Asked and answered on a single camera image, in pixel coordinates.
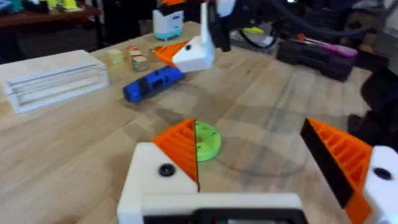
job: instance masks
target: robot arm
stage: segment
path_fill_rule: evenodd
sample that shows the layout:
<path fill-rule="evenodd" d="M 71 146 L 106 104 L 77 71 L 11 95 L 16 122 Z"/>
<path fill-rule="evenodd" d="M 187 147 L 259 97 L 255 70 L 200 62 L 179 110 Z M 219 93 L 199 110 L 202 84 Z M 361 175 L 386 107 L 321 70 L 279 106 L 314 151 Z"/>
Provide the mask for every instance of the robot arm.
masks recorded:
<path fill-rule="evenodd" d="M 291 12 L 288 5 L 286 0 L 208 0 L 201 4 L 201 36 L 194 37 L 188 43 L 155 48 L 155 54 L 181 72 L 204 70 L 212 66 L 214 48 L 220 48 L 223 52 L 231 50 L 229 33 L 233 30 L 284 18 L 296 28 L 311 34 L 353 36 L 378 26 L 394 12 L 398 0 L 374 24 L 348 32 L 314 27 Z"/>

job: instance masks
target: small wooden block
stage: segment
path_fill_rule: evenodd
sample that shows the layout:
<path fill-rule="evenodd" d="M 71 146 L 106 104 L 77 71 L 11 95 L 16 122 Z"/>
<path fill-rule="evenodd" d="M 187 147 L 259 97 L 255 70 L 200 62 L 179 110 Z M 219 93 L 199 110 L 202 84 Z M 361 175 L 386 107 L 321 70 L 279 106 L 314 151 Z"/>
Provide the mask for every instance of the small wooden block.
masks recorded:
<path fill-rule="evenodd" d="M 108 55 L 113 65 L 120 65 L 123 63 L 123 54 L 120 50 L 111 49 L 108 51 Z"/>
<path fill-rule="evenodd" d="M 127 50 L 131 58 L 131 67 L 134 71 L 142 72 L 148 69 L 148 60 L 142 55 L 136 46 L 128 46 Z"/>

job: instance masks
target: pink object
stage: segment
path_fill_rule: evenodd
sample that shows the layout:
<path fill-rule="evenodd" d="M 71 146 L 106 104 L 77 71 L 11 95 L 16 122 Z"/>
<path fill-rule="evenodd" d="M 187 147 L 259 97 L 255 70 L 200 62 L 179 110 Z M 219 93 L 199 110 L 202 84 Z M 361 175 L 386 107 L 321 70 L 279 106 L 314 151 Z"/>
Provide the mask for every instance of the pink object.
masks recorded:
<path fill-rule="evenodd" d="M 355 49 L 352 49 L 350 47 L 345 47 L 345 46 L 341 46 L 341 45 L 330 45 L 330 44 L 326 44 L 323 47 L 328 50 L 339 53 L 345 57 L 355 57 L 358 55 L 358 51 Z"/>

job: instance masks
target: white device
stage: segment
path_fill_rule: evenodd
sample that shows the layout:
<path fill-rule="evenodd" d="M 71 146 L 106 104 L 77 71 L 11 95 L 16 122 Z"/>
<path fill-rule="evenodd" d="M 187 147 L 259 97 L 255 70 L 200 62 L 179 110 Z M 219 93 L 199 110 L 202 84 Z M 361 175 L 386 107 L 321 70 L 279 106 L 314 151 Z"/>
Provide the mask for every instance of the white device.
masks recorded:
<path fill-rule="evenodd" d="M 152 18 L 154 35 L 157 39 L 168 41 L 181 35 L 184 23 L 183 11 L 163 15 L 160 10 L 156 9 L 152 11 Z"/>
<path fill-rule="evenodd" d="M 174 175 L 159 174 L 164 164 L 175 167 Z M 160 217 L 160 224 L 162 217 L 189 216 L 201 208 L 302 211 L 302 204 L 296 194 L 200 193 L 197 183 L 156 144 L 137 144 L 118 205 L 119 224 L 146 224 L 150 217 Z"/>
<path fill-rule="evenodd" d="M 109 85 L 106 66 L 84 50 L 0 65 L 0 74 L 16 113 Z"/>

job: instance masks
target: black cable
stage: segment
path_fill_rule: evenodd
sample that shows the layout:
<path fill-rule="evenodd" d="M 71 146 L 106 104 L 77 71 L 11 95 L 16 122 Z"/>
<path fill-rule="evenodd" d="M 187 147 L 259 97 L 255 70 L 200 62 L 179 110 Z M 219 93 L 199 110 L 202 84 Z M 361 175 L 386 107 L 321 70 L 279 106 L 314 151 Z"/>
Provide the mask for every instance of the black cable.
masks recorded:
<path fill-rule="evenodd" d="M 247 37 L 247 35 L 243 32 L 243 30 L 239 30 L 239 34 L 241 35 L 241 37 L 252 47 L 255 47 L 257 49 L 269 49 L 272 46 L 275 45 L 276 40 L 277 40 L 277 34 L 276 34 L 276 30 L 274 28 L 274 26 L 271 27 L 271 31 L 270 31 L 270 35 L 273 37 L 271 43 L 269 43 L 266 46 L 262 46 L 257 44 L 256 42 L 252 41 L 249 37 Z"/>
<path fill-rule="evenodd" d="M 391 4 L 391 6 L 385 11 L 383 15 L 379 17 L 379 19 L 372 25 L 367 26 L 367 27 L 362 27 L 359 29 L 355 30 L 350 30 L 350 31 L 338 31 L 338 30 L 331 30 L 331 29 L 322 29 L 319 27 L 315 27 L 313 25 L 310 25 L 307 21 L 303 20 L 299 16 L 296 16 L 292 12 L 290 12 L 282 3 L 281 0 L 267 0 L 270 2 L 281 14 L 283 14 L 289 22 L 293 23 L 295 26 L 298 28 L 302 29 L 304 32 L 309 32 L 312 34 L 317 34 L 317 35 L 327 35 L 330 37 L 351 37 L 354 35 L 358 34 L 363 34 L 365 32 L 368 32 L 369 30 L 375 28 L 377 25 L 383 23 L 385 19 L 387 19 L 392 12 L 396 9 L 398 6 L 398 0 L 394 0 L 394 2 Z"/>

